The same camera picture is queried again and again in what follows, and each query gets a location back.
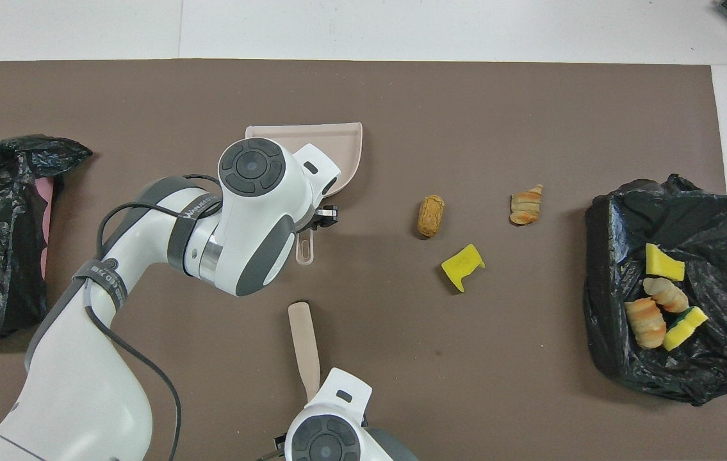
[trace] brown mat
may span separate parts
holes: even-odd
[[[372,385],[370,422],[419,459],[727,458],[727,396],[693,408],[609,382],[581,302],[595,195],[673,172],[724,193],[708,67],[0,62],[0,139],[44,133],[98,154],[54,210],[51,305],[105,212],[144,184],[213,174],[247,125],[358,120],[363,160],[331,198],[341,220],[316,234],[313,265],[290,262],[248,298],[155,266],[115,318],[181,392],[178,459],[273,448],[304,404],[286,314],[299,298],[313,307],[324,376],[336,366]],[[538,183],[541,220],[513,227],[509,195]],[[447,207],[424,240],[414,224],[430,193]],[[456,294],[439,263],[469,243],[486,269]],[[23,347],[0,344],[0,420],[23,383]],[[169,393],[127,361],[153,406],[147,458],[166,458]]]

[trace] small croissant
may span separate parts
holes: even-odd
[[[680,313],[688,309],[688,297],[670,280],[663,278],[646,278],[642,281],[642,288],[657,304],[667,312]]]
[[[665,339],[665,320],[657,304],[651,298],[625,303],[628,323],[641,348],[658,348]]]
[[[511,222],[519,225],[531,224],[539,219],[539,204],[543,201],[543,185],[512,195]]]

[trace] white floor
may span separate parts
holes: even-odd
[[[0,61],[709,64],[727,181],[727,20],[716,5],[714,0],[0,0]]]

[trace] black trash bag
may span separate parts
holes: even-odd
[[[36,179],[58,181],[91,154],[76,141],[43,134],[0,141],[0,335],[35,325],[47,307],[41,269],[46,202]]]
[[[595,198],[585,224],[585,329],[596,367],[636,391],[694,406],[727,394],[727,195],[678,175],[638,180]],[[647,297],[646,243],[685,262],[685,280],[674,284],[709,317],[670,352],[639,347],[623,305]],[[670,327],[676,315],[663,315]]]

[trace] yellow sponge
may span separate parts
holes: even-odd
[[[708,316],[699,307],[691,307],[685,313],[680,315],[678,319],[671,325],[665,333],[665,339],[662,341],[662,346],[666,350],[674,350],[679,347],[680,344],[685,342],[686,339],[693,335],[696,327],[702,325]]]
[[[462,293],[466,291],[463,288],[463,277],[474,272],[477,266],[485,268],[486,263],[483,263],[483,258],[477,253],[477,248],[475,248],[474,244],[469,244],[466,248],[460,250],[460,253],[443,261],[443,264],[440,266],[442,266],[443,272],[448,275],[449,280]]]
[[[645,244],[645,271],[651,275],[660,275],[673,281],[685,279],[685,263],[677,261],[654,244]]]

